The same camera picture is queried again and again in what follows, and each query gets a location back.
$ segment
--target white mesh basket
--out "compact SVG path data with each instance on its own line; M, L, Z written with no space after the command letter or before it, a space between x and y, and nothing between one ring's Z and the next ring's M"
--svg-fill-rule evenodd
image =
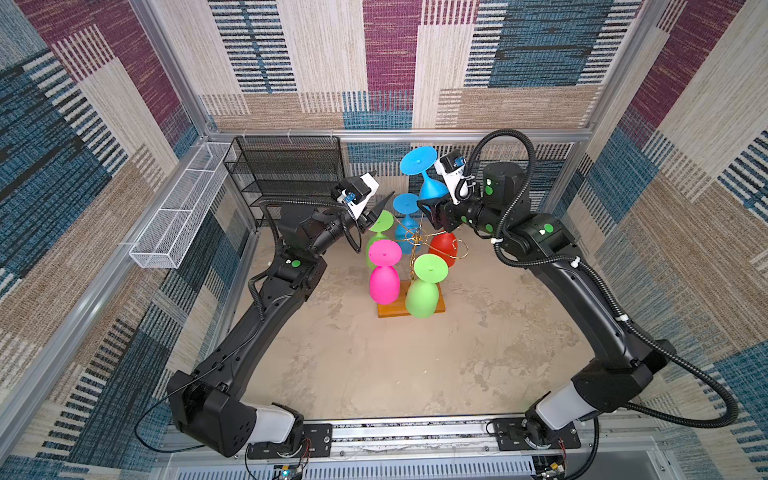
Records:
M131 248L141 268L178 268L235 161L230 144L207 142L197 151Z

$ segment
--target metal rail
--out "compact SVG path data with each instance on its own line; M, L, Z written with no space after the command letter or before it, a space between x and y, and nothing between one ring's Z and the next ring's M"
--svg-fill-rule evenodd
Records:
M383 460L404 458L454 458L475 455L530 455L528 451L500 452L496 439L485 431L493 419L522 417L522 414L457 415L436 417L404 417L396 419L310 420L312 423L333 424L333 441L329 458L315 462L345 460ZM579 424L576 429L582 441L580 449L589 452L594 434L592 422ZM194 440L169 425L164 436L165 449L194 445ZM658 424L650 417L618 410L601 416L601 452L665 450L664 437ZM541 450L537 454L556 455L558 449ZM224 458L210 449L162 455L158 464L167 467L235 465L236 458ZM254 460L254 464L268 463Z
M442 144L474 144L494 129L412 129L412 130L336 130L320 128L282 128L273 130L220 131L210 134L210 141L232 141L235 137L338 137L346 143L359 142L433 142ZM534 142L566 143L587 141L592 132L587 128L520 128ZM494 142L517 139L499 137Z
M197 134L201 137L207 135L211 132L211 123L208 120L205 107L200 102L199 97L192 91L187 76L181 70L176 55L165 36L165 31L152 9L151 2L148 0L128 1L134 9L139 23L144 27L144 31L147 33L147 37L149 37L150 43L160 59L160 64L163 66L171 86L176 91L176 95L181 100L181 104L187 110L187 115L189 115L192 125L197 130Z

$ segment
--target electrical wire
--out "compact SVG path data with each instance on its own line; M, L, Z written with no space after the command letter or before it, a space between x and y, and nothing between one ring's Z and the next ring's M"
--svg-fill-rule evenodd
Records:
M707 375L703 370L699 369L698 367L689 363L688 361L679 357L678 355L672 352L668 352L664 347L660 346L658 343L656 343L651 338L644 335L640 330L638 330L632 323L632 320L629 319L627 314L624 312L624 309L621 308L621 305L619 304L618 300L616 300L615 295L613 294L613 292L611 292L611 289L608 287L605 281L600 277L597 271L595 271L591 266L589 266L589 264L586 263L583 259L577 259L577 257L574 257L572 255L554 255L552 257L548 257L540 260L518 261L518 260L513 260L511 258L508 258L505 255L504 251L502 250L502 242L499 240L502 238L503 231L506 228L506 224L509 220L509 217L511 216L512 211L515 209L515 207L517 206L517 203L519 202L521 197L525 194L526 190L529 188L531 184L531 179L533 178L533 173L536 170L538 159L536 158L536 150L534 148L533 143L525 134L514 129L501 129L501 130L491 132L490 134L486 135L478 142L478 144L475 146L475 149L472 151L472 154L470 155L469 160L467 161L467 164L465 166L465 171L469 170L468 173L470 173L472 169L472 165L474 164L475 160L480 156L483 146L487 144L491 139L500 137L500 136L515 137L518 140L520 140L520 142L523 143L525 150L528 152L528 168L526 169L525 179L523 180L523 184L521 185L520 190L512 198L509 205L507 205L507 207L504 209L504 213L502 214L502 217L497 223L496 228L493 232L493 237L495 239L495 241L492 240L494 242L493 250L496 254L496 257L503 264L517 267L517 268L531 268L533 266L541 266L549 263L557 263L557 262L564 262L564 261L578 262L578 268L581 271L583 271L587 276L589 276L590 279L592 279L594 284L597 286L597 288L600 290L600 293L605 298L605 301L608 307L611 309L611 312L614 314L614 318L616 318L617 321L620 321L620 323L624 325L627 331L633 334L634 336L636 336L641 342L645 343L653 350L659 352L661 355L665 356L667 359L681 366L683 369L687 370L688 372L696 376L698 379L706 383L712 390L714 390L720 396L721 399L723 399L723 402L725 403L725 406L726 406L726 411L717 419L699 420L699 419L686 419L683 417L677 417L675 415L670 415L668 413L659 412L654 409L649 409L648 407L637 405L632 402L628 402L624 404L624 407L628 409L632 409L636 412L644 413L646 415L651 415L653 417L665 420L670 423L676 423L678 425L690 426L690 427L699 428L699 429L716 429L719 427L731 425L733 422L735 422L739 415L739 406L735 398L730 394L730 392L728 392L728 390L724 386L722 386L718 381L716 381L714 378ZM462 179L462 181L460 181L459 184L457 185L456 191L455 191L456 197L461 198L462 200L466 200L468 198L468 196L460 197L458 195L461 189L461 186L463 185L464 182L465 182L464 179Z
M491 437L496 437L496 438L499 438L499 437L503 437L503 436L504 436L504 434L503 434L503 433L501 433L501 432L493 432L493 433L490 433L490 432L488 431L488 426L489 426L489 425L491 425L492 423L493 423L493 420L491 420L490 422L488 422L488 423L486 423L486 424L485 424L485 433L487 433L487 434L488 434L488 436L491 436Z
M142 421L142 420L144 420L144 418L145 418L147 415L149 415L149 413L150 413L152 410L156 409L156 408L157 408L157 407L158 407L158 406L159 406L161 403L165 402L165 401L166 401L166 400L168 400L168 399L169 399L169 398L170 398L172 395L175 395L175 394L177 394L177 393L181 392L182 390L186 389L188 386L190 386L190 385L194 384L195 382L199 382L199 381L200 381L202 378L204 378L206 375L208 375L209 373L211 373L211 372L213 372L214 370L218 369L218 368L219 368L219 367L220 367L220 366L221 366L221 365L222 365L224 362L226 362L226 361L227 361L227 360L228 360L228 359L229 359L229 358L230 358L232 355L234 355L235 353L237 353L238 351L240 351L240 349L242 349L242 348L243 348L245 345L247 345L247 344L248 344L248 343L249 343L251 340L253 340L254 338L256 338L256 335L258 334L258 332L259 332L259 331L261 331L261 326L264 324L264 322L265 322L265 320L266 320L266 317L264 316L264 306L263 306L263 304L261 303L261 297L257 295L257 296L256 296L256 298L254 298L254 300L253 300L253 303L254 303L254 304L257 306L257 313L258 313L258 316L259 316L259 322L258 322L258 324L257 324L257 326L256 326L256 329L253 331L253 334L252 334L250 337L248 337L248 339L246 339L244 342L242 342L242 343L241 343L241 344L240 344L240 345L239 345L239 346L238 346L238 347L237 347L235 350L233 350L232 352L230 352L230 353L226 354L226 355L225 355L225 356L224 356L224 357L221 359L221 361L220 361L220 362L217 362L216 364L214 364L214 366L210 367L210 369L209 369L207 372L205 372L204 374L202 374L202 375L199 375L199 376L197 376L197 377L193 378L192 380L190 380L190 381L189 381L189 382L187 382L186 384L184 384L184 385L180 386L179 388L175 389L173 392L171 392L171 393L168 393L168 394L167 394L166 396L164 396L162 399L160 399L160 400L157 400L157 401L156 401L156 402L155 402L155 403L154 403L154 404L153 404L153 405L152 405L152 406L151 406L149 409L147 409L147 411L146 411L146 412L144 412L144 413L141 415L141 417L139 417L139 419L136 421L136 424L134 425L134 435L136 436L136 439L138 439L138 441L139 441L139 442L140 442L140 443L141 443L143 446L145 446L145 447L147 447L148 449L150 449L151 451L153 451L153 452L157 452L157 453L180 453L180 452L188 452L188 451L190 451L190 450L201 449L201 448L203 448L203 447L205 446L205 445L203 445L203 444L200 444L200 445L195 445L194 447L187 447L187 448L185 448L185 449L178 449L178 450L160 450L160 449L156 449L156 448L155 448L155 447L153 447L152 445L149 445L148 443L146 443L146 442L144 441L144 439L143 439L143 438L141 438L141 435L139 435L139 431L138 431L138 428L139 428L139 424L141 424L141 421Z
M306 438L306 451L304 452L304 455L306 455L306 462L302 467L302 473L304 473L304 469L310 464L310 457L312 456L312 439L309 437ZM304 455L301 455L301 458L299 458L299 467L301 466L301 461L304 458Z
M565 453L565 444L563 443L563 439L558 439L558 444L560 444L560 450L563 452L563 476L567 477L568 472L566 471L566 462L568 461L568 456Z
M600 421L598 420L597 417L594 417L592 419L592 422L594 423L594 438L592 440L592 450L589 452L587 461L584 462L584 464L581 467L579 467L579 469L576 472L574 472L573 475L571 475L570 477L566 476L565 478L563 478L563 480L576 480L576 478L581 477L592 466L592 462L594 462L594 457L598 454L598 443L600 443Z
M360 231L360 225L358 225L357 222L355 222L355 227L357 227L357 244L355 244L355 239L352 238L352 234L349 232L346 218L343 215L341 216L341 228L344 231L346 242L352 247L352 250L355 250L356 253L360 253L362 251L362 232Z
M245 453L243 453L243 462L245 462L245 470L246 472L248 472L248 475L250 475L250 477L253 480L258 480L255 476L253 476L253 473L251 473L250 468L248 468L248 448L246 448Z

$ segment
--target black cable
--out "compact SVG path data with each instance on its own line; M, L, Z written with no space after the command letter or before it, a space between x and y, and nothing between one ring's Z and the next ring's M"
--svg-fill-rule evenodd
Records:
M346 242L349 244L350 247L352 247L352 250L355 250L357 253L360 253L362 251L362 232L360 231L360 225L357 225L357 222L355 222L355 225L357 227L357 237L358 237L358 243L355 244L355 239L352 238L352 234L349 232L349 227L346 224L346 218L344 215L341 216L341 228L344 231L344 237L346 237Z
M594 457L598 454L598 443L600 442L600 421L598 421L597 417L594 417L592 422L594 423L594 440L592 440L592 450L589 452L587 461L584 462L584 464L579 467L576 472L563 478L563 480L576 480L576 478L581 477L592 466Z
M560 450L563 452L563 477L568 475L568 455L565 453L565 444L563 443L563 439L558 439L558 444L560 445Z
M644 413L646 415L650 415L658 419L662 419L665 422L677 423L678 425L685 425L687 427L693 427L695 429L718 429L720 427L728 426L736 421L736 419L739 417L739 404L736 401L736 399L733 397L733 395L731 395L730 392L728 392L728 390L724 386L722 386L717 380L713 379L711 376L701 371L701 369L699 369L697 366L689 363L683 358L680 358L674 353L668 352L667 350L659 346L656 342L649 339L642 332L638 331L632 323L626 322L625 326L627 327L627 330L629 330L633 335L635 335L638 339L640 339L641 342L645 343L650 348L656 350L661 355L664 355L668 359L672 360L677 365L683 367L688 372L692 373L694 376L700 379L702 382L706 383L709 387L712 388L712 390L717 392L717 395L719 395L720 398L723 399L723 401L725 402L725 412L717 419L699 420L699 419L686 419L684 417L670 415L669 413L659 412L657 410L649 409L648 407L638 405L632 402L625 403L624 404L625 407L627 407L630 410L634 410L635 412Z
M485 424L485 433L487 433L487 434L488 434L488 436L491 436L491 437L496 437L496 438L505 436L503 433L500 433L500 432L493 432L493 433L490 433L490 432L488 431L488 425L491 425L492 423L493 423L493 420L491 420L490 422L488 422L488 423L486 423L486 424Z
M530 142L530 140L528 139L528 137L525 136L525 134L523 134L522 132L517 131L517 130L515 130L513 128L502 128L502 129L499 129L499 130L496 130L496 131L492 131L490 134L485 135L478 142L478 144L475 145L475 149L472 150L472 153L469 155L469 159L465 163L465 166L464 166L464 173L465 173L465 175L469 176L469 175L472 174L472 168L475 166L475 162L480 158L480 153L482 152L482 148L485 146L485 144L487 144L489 141L493 140L496 137L504 137L504 136L515 137L515 138L517 138L520 141L523 141L523 138L524 138L525 140ZM530 151L528 152L528 158L529 159L531 158ZM458 184L456 184L456 189L454 190L454 195L455 195L455 197L459 201L467 200L472 195L472 188L468 188L467 189L467 194L465 196L461 195L462 187L464 187L466 182L467 182L467 180L465 178L461 178L461 179L459 179Z
M245 453L243 454L243 462L245 462L245 470L246 472L248 472L248 475L250 475L250 477L253 480L257 480L257 478L253 476L253 473L250 472L250 468L248 468L248 448L247 447L245 449Z
M472 231L475 232L475 235L482 238L483 240L488 240L489 238L493 238L493 235L481 235L476 228L473 228Z
M260 296L258 296L258 295L256 295L256 298L254 298L254 299L253 299L253 303L254 303L254 304L257 306L257 313L258 313L258 315L259 315L259 323L257 324L256 330L253 332L253 334L252 334L250 337L248 337L248 339L246 339L244 342L242 342L242 343L241 343L241 344L240 344L240 345L239 345L239 346L238 346L238 347L237 347L235 350L233 350L232 352L230 352L230 353L228 353L227 355L225 355L225 357L223 357L223 358L221 359L221 361L220 361L220 362L218 362L219 364L223 364L224 362L226 362L226 361L227 361L227 359L229 359L229 358L230 358L232 355L234 355L235 353L237 353L237 352L238 352L238 351L239 351L241 348L243 348L245 345L247 345L247 344L248 344L248 343L249 343L251 340L253 340L254 338L256 338L256 335L258 334L258 332L259 332L259 331L261 331L261 326L262 326L262 325L264 324L264 322L266 321L266 317L264 316L264 306L263 306L263 304L261 303L261 297L260 297ZM143 438L141 438L141 435L139 435L139 431L138 431L138 428L139 428L139 424L141 424L141 421L142 421L142 420L144 420L144 418L145 418L147 415L149 415L149 412L151 412L152 410L156 409L156 408L157 408L157 407L158 407L158 406L159 406L161 403L163 403L163 402L165 402L166 400L168 400L168 399L169 399L169 398L170 398L172 395L175 395L176 393L179 393L180 391L182 391L182 390L186 389L188 386L192 385L192 384L193 384L193 383L195 383L195 382L199 382L199 381L200 381L200 380L201 380L203 377L205 377L205 376L206 376L206 375L208 375L209 373L213 372L213 371L214 371L214 370L216 370L217 368L218 368L218 365L217 365L217 366L212 366L212 367L211 367L211 368L210 368L210 369L209 369L207 372L205 372L203 375L199 375L199 376L197 376L197 377L193 378L192 380L190 380L190 381L189 381L189 382L187 382L186 384L184 384L184 385L180 386L179 388L175 389L173 392L171 392L171 393L168 393L168 394L167 394L166 396L164 396L162 399L160 399L160 400L157 400L157 401L156 401L156 402L155 402L155 403L154 403L154 404L153 404L153 405L152 405L152 406L151 406L149 409L147 409L147 411L146 411L146 412L144 412L144 413L141 415L141 417L139 417L139 419L136 421L136 424L134 425L134 435L136 436L136 439L137 439L137 440L138 440L138 441L139 441L139 442L140 442L140 443L141 443L143 446L147 447L147 448L148 448L148 449L150 449L152 452L157 452L157 453L180 453L180 452L188 452L188 451L190 451L190 450L195 450L195 449L201 449L201 448L203 448L205 445L203 445L203 444L200 444L200 445L195 445L194 447L186 447L185 449L178 449L178 450L160 450L160 449L156 449L156 448L155 448L155 447L153 447L152 445L149 445L148 443L146 443L146 442L144 441L144 439L143 439Z
M266 276L267 270L264 270L261 273L258 273L255 276L252 276L250 280L248 280L248 291L250 292L250 295L252 298L256 299L256 297L259 296L259 290L256 288L256 282L263 279Z
M534 149L534 146L531 140L520 131L506 129L506 130L493 131L490 134L483 137L482 140L480 140L480 142L477 144L475 149L472 151L472 155L470 156L470 160L467 162L467 165L471 165L474 159L480 156L483 145L488 143L492 138L499 137L502 135L515 137L519 139L520 142L523 143L523 145L525 146L525 150L528 152L528 168L525 173L525 180L523 181L523 184L519 192L515 195L515 197L512 199L509 205L505 208L504 213L502 214L502 218L496 225L496 229L494 230L494 233L493 233L493 237L495 239L502 238L502 232L509 219L509 216L511 215L512 210L515 208L518 200L520 200L523 194L525 194L525 191L528 189L531 183L531 179L533 177L533 173L536 168L536 163L538 161L538 159L536 158L536 150ZM585 262L583 259L577 260L577 258L572 255L554 255L552 257L548 257L545 259L528 260L528 261L521 262L521 261L508 258L504 254L504 250L502 250L501 242L498 242L498 241L494 241L493 250L496 253L496 257L503 264L514 266L517 268L530 268L532 266L540 266L540 265L546 265L548 263L556 263L556 262L564 262L564 261L565 262L578 261L578 268L584 273L586 273L587 276L590 277L590 279L594 282L594 284L600 290L600 293L605 298L605 301L608 304L608 307L613 312L614 317L617 319L617 321L620 321L620 323L623 323L624 326L627 328L627 331L635 335L641 342L645 343L650 348L664 355L665 357L667 357L669 360L676 363L677 365L683 367L685 370L687 370L688 372L696 376L702 382L706 383L710 388L712 388L712 390L714 390L717 393L717 395L720 396L721 399L723 399L723 402L725 403L725 406L726 406L726 411L716 419L699 420L699 419L686 419L683 417L670 415L668 413L659 412L654 409L649 409L648 407L637 405L632 402L627 402L626 404L623 405L624 407L634 410L636 412L641 412L646 415L656 417L658 419L662 419L666 422L694 427L697 429L718 429L720 427L731 425L733 422L736 421L736 419L739 416L739 404L736 401L736 399L730 394L730 392L728 392L728 390L724 386L722 386L718 381L713 379L711 376L707 375L703 370L699 369L698 367L689 363L688 361L679 357L678 355L668 352L658 343L654 342L652 339L648 338L643 333L641 333L638 329L636 329L632 321L627 317L626 313L624 312L624 309L622 309L621 305L619 305L619 302L616 300L616 297L614 296L613 292L611 292L611 289L608 287L605 281L600 277L598 272L595 271L591 266L589 266L589 264Z

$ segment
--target mounting plate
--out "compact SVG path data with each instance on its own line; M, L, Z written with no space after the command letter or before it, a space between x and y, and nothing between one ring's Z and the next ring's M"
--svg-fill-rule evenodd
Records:
M521 426L523 420L525 420L524 417L493 420L493 429L496 433L496 443L499 450L502 452L535 450L525 441L525 429ZM563 440L566 449L580 449L581 440L578 438L578 433L571 433L571 430L576 432L573 422L558 430L558 435ZM559 447L553 445L551 448L557 449Z
M331 441L333 440L333 425L330 423L304 424L303 436L312 442L310 458L330 457ZM300 458L304 454L304 446L289 458ZM252 443L248 445L246 456L249 460L271 460L281 458L277 454L275 443Z

